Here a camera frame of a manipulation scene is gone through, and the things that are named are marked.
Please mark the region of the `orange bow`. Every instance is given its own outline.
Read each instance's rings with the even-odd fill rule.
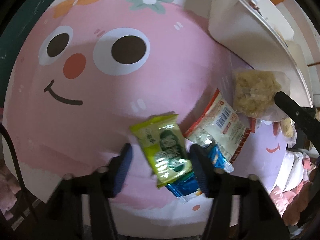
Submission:
[[[60,16],[66,15],[70,9],[72,8],[73,4],[75,3],[76,0],[65,0],[58,5],[54,7],[54,18],[58,18]],[[77,0],[76,4],[77,5],[87,5],[91,3],[95,3],[99,0]]]

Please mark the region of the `pink cartoon face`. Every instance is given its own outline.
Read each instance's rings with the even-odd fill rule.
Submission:
[[[130,180],[150,177],[129,126],[168,112],[190,125],[229,59],[207,34],[207,19],[172,1],[67,0],[42,15],[19,53],[6,105],[20,161],[80,176],[130,142]]]

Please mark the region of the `black cable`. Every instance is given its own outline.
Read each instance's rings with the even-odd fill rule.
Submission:
[[[18,161],[17,154],[16,154],[16,151],[15,151],[14,146],[13,146],[13,142],[12,142],[12,140],[10,138],[9,133],[7,132],[6,128],[4,128],[4,126],[2,125],[1,122],[0,122],[0,133],[2,134],[2,136],[5,139],[5,141],[8,144],[8,147],[9,147],[9,150],[10,150],[10,154],[11,154],[11,157],[12,157],[12,161],[13,161],[13,165],[14,165],[14,169],[15,169],[16,174],[17,174],[17,179],[18,179],[18,182],[19,182],[20,187],[21,187],[22,195],[23,195],[25,201],[27,202],[28,208],[29,208],[31,214],[33,215],[35,221],[38,222],[38,217],[36,215],[36,211],[33,208],[33,205],[32,205],[32,202],[30,201],[30,198],[28,197],[28,190],[27,190],[27,188],[26,188],[26,186],[24,184],[24,181],[23,181],[23,177],[22,177],[22,174],[21,174],[20,166],[19,166],[19,161]]]

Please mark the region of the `cartoon tablecloth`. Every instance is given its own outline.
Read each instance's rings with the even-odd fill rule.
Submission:
[[[208,34],[211,0],[56,0],[26,39],[10,77],[4,125],[27,188],[46,201],[61,176],[104,166],[124,143],[134,158],[111,200],[120,234],[175,238],[202,234],[211,199],[182,204],[156,187],[128,127],[176,112],[182,131],[215,89],[232,104],[232,70],[249,66]],[[234,163],[271,190],[285,151],[262,126]],[[266,148],[275,149],[268,153]],[[14,173],[4,143],[5,161]],[[237,198],[231,224],[237,223]]]

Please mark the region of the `cartoon eye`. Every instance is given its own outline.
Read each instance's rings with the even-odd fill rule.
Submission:
[[[73,30],[70,26],[59,26],[44,40],[39,49],[39,64],[50,65],[63,55],[70,45]]]
[[[93,49],[98,69],[111,76],[127,75],[140,68],[150,54],[149,39],[132,28],[113,29],[104,34]]]

